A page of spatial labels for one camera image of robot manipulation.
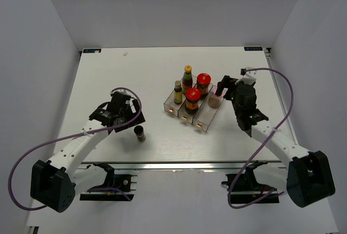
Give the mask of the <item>black cap spice bottle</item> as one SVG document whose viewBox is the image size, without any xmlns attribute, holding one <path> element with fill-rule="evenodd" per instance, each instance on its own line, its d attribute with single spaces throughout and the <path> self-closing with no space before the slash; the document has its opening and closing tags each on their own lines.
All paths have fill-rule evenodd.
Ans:
<svg viewBox="0 0 347 234">
<path fill-rule="evenodd" d="M 144 132 L 144 128 L 141 125 L 136 125 L 133 129 L 137 140 L 139 142 L 144 142 L 146 140 L 146 136 L 145 136 L 145 132 Z"/>
</svg>

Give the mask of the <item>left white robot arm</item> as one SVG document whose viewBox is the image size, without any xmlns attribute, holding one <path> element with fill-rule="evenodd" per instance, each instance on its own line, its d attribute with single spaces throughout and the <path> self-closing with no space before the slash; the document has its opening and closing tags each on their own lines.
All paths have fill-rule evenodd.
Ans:
<svg viewBox="0 0 347 234">
<path fill-rule="evenodd" d="M 47 161 L 32 167 L 30 196 L 56 212 L 65 211 L 74 197 L 84 192 L 120 192 L 114 168 L 94 162 L 86 169 L 78 167 L 97 145 L 112 132 L 135 127 L 145 121 L 142 103 L 131 90 L 121 87 L 110 93 L 111 99 L 100 104 L 90 115 L 81 132 Z"/>
</svg>

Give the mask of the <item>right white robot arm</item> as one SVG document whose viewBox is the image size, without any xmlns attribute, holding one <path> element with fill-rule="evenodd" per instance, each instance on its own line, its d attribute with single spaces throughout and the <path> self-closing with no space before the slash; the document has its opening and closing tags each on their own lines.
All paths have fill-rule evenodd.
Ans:
<svg viewBox="0 0 347 234">
<path fill-rule="evenodd" d="M 296 144 L 273 126 L 256 107 L 254 84 L 255 79 L 251 77 L 235 79 L 226 75 L 218 82 L 216 95 L 226 91 L 223 97 L 231 101 L 240 129 L 269 149 L 285 169 L 272 167 L 267 162 L 247 160 L 228 192 L 231 193 L 236 184 L 246 184 L 252 190 L 262 185 L 271 186 L 286 191 L 299 207 L 334 195 L 336 189 L 327 156 Z"/>
</svg>

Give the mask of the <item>pink cap spice bottle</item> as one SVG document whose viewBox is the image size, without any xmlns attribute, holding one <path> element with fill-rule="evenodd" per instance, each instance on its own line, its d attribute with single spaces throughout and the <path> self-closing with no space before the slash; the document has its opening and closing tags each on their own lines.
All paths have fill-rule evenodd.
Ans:
<svg viewBox="0 0 347 234">
<path fill-rule="evenodd" d="M 209 99 L 208 99 L 208 105 L 213 109 L 219 108 L 219 106 L 223 100 L 223 96 L 222 95 L 217 96 L 216 91 L 217 91 L 217 87 L 214 86 L 212 88 L 211 94 L 210 94 Z"/>
</svg>

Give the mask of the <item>small yellow label bottle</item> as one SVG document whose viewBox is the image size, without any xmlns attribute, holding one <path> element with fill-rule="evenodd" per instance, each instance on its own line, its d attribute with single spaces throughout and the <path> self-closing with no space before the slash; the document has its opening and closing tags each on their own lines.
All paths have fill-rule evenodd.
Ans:
<svg viewBox="0 0 347 234">
<path fill-rule="evenodd" d="M 174 103 L 178 105 L 178 104 L 181 104 L 182 101 L 183 101 L 183 93 L 182 93 L 181 81 L 176 80 L 175 88 L 174 88 Z"/>
</svg>

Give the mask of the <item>green label sauce bottle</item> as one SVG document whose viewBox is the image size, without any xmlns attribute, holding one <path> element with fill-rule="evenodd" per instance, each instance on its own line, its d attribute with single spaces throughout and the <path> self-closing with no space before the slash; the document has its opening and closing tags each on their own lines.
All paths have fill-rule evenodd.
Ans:
<svg viewBox="0 0 347 234">
<path fill-rule="evenodd" d="M 182 79 L 182 91 L 186 94 L 187 90 L 192 88 L 192 66 L 186 65 L 184 67 L 184 74 Z"/>
</svg>

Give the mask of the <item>red lid jar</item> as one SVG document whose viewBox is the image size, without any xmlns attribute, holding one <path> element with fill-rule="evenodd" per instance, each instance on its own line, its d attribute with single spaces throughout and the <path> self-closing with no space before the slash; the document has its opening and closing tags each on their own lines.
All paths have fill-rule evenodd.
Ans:
<svg viewBox="0 0 347 234">
<path fill-rule="evenodd" d="M 210 82 L 211 76 L 207 73 L 200 73 L 197 76 L 196 88 L 200 91 L 201 99 L 207 96 Z"/>
<path fill-rule="evenodd" d="M 189 114 L 194 114 L 198 110 L 198 102 L 201 97 L 201 93 L 197 88 L 189 88 L 186 91 L 185 110 Z"/>
</svg>

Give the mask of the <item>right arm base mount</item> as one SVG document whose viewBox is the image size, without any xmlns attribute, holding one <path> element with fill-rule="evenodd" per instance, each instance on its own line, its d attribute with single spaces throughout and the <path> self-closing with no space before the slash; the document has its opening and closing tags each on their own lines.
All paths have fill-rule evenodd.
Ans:
<svg viewBox="0 0 347 234">
<path fill-rule="evenodd" d="M 254 175 L 255 169 L 258 169 L 259 167 L 265 169 L 266 166 L 269 165 L 270 163 L 268 162 L 256 161 L 250 163 L 246 167 L 245 171 L 239 176 L 232 190 L 231 199 L 234 204 L 241 205 L 250 203 L 251 201 L 267 194 L 272 189 L 274 189 L 274 191 L 263 200 L 258 201 L 257 204 L 279 203 L 278 190 L 272 186 L 259 183 Z"/>
</svg>

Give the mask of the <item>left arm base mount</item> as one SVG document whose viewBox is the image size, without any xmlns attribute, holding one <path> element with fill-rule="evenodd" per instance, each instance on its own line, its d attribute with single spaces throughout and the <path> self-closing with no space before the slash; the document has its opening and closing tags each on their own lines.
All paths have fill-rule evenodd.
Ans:
<svg viewBox="0 0 347 234">
<path fill-rule="evenodd" d="M 119 171 L 106 163 L 93 163 L 95 168 L 106 173 L 101 185 L 91 187 L 93 191 L 81 193 L 81 201 L 132 201 L 137 189 L 137 173 Z"/>
</svg>

